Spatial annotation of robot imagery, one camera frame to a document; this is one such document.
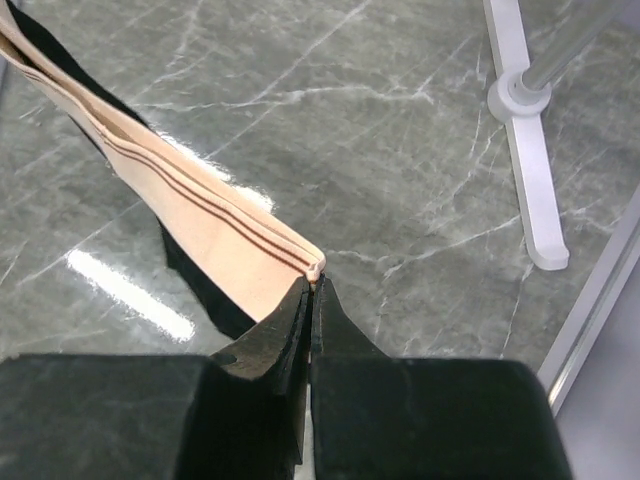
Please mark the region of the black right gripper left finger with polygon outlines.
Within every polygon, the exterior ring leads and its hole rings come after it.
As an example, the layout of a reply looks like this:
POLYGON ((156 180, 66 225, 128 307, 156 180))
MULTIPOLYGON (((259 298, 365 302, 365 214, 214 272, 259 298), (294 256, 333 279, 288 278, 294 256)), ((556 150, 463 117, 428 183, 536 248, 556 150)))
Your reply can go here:
POLYGON ((1 364, 5 479, 290 479, 311 291, 209 355, 22 354, 1 364))

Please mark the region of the black underwear with beige waistband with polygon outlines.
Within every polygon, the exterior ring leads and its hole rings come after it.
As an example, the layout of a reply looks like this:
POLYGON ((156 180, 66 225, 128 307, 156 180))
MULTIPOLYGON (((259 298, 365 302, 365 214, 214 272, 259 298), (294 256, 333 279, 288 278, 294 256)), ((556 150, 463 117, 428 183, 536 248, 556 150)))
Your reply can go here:
POLYGON ((317 246, 159 136, 10 1, 1 4, 1 53, 155 214, 168 267, 224 334, 237 338, 295 290, 314 291, 326 266, 317 246))

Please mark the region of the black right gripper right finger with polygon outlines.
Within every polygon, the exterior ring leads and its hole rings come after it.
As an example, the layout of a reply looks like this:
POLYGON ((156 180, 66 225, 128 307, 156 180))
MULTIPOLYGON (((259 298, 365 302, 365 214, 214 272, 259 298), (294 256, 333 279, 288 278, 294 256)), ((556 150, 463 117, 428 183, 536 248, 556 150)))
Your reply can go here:
POLYGON ((393 358, 322 278, 311 330, 319 479, 568 479, 546 392, 525 364, 393 358))

